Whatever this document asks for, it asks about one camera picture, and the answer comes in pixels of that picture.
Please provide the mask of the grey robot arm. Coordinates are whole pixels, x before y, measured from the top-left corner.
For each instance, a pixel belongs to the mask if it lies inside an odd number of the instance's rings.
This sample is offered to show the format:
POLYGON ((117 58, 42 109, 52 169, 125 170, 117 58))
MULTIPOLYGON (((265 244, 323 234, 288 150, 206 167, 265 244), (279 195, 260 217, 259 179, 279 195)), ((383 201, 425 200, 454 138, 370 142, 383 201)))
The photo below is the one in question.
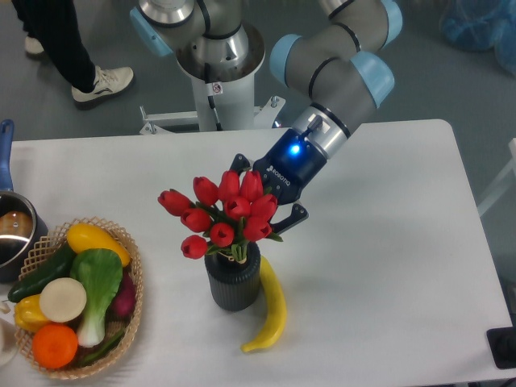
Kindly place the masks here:
POLYGON ((237 172, 253 169, 289 217, 273 225, 280 234, 307 218, 304 188, 356 129, 381 105, 394 77, 377 51, 402 29, 393 1, 323 1, 329 25, 313 37, 285 35, 271 51, 242 16, 239 1, 141 1, 133 27, 157 56, 174 55, 192 83, 201 131, 251 129, 256 71, 268 62, 283 85, 310 105, 259 160, 235 157, 237 172))

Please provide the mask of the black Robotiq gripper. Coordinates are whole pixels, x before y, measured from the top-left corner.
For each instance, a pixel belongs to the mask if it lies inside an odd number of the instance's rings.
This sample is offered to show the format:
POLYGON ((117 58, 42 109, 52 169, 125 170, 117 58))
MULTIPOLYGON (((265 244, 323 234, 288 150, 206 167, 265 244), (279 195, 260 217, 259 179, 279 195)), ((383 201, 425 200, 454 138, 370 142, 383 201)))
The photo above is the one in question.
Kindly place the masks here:
POLYGON ((309 218, 307 209, 296 201, 349 137, 347 126, 314 102, 265 156, 254 162, 237 153, 230 170, 242 174, 253 169, 260 173, 263 187, 271 189, 280 206, 295 202, 289 216, 271 225, 273 233, 281 235, 309 218))

